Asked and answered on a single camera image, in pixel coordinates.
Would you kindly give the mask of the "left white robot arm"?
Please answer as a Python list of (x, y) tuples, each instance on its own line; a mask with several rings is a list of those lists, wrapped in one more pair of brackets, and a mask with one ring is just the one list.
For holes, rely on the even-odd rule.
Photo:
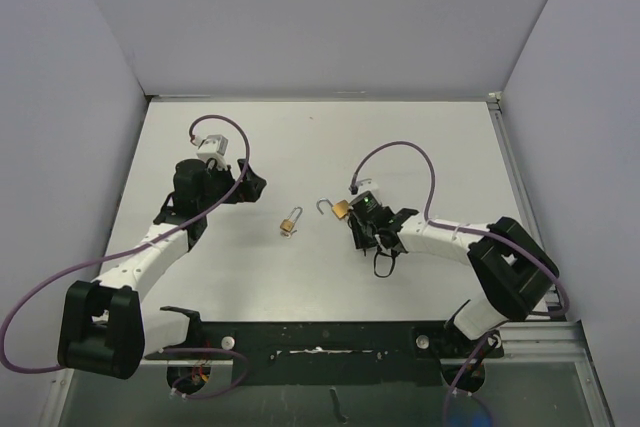
[(57, 351), (61, 366), (128, 379), (147, 355), (166, 348), (183, 358), (200, 352), (205, 340), (198, 312), (165, 306), (146, 314), (142, 302), (200, 240), (208, 209), (259, 200), (266, 180), (246, 160), (238, 165), (238, 178), (215, 160), (176, 165), (173, 190), (144, 239), (119, 265), (67, 290)]

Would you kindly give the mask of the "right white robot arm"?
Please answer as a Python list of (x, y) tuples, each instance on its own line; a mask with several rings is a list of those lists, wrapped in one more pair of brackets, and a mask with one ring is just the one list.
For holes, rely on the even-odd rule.
[(481, 337), (498, 326), (520, 322), (559, 277), (555, 263), (514, 219), (489, 224), (426, 220), (415, 209), (397, 212), (365, 191), (348, 207), (356, 247), (375, 248), (392, 260), (401, 254), (426, 254), (471, 267), (482, 293), (452, 315), (445, 331), (448, 349), (469, 355)]

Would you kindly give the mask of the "wide brass padlock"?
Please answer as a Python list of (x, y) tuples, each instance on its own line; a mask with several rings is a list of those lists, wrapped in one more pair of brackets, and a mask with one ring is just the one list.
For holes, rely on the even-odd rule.
[(334, 203), (328, 198), (320, 198), (316, 201), (316, 208), (321, 214), (324, 214), (324, 206), (329, 207), (333, 215), (338, 220), (345, 219), (349, 214), (349, 202), (347, 200), (341, 200)]

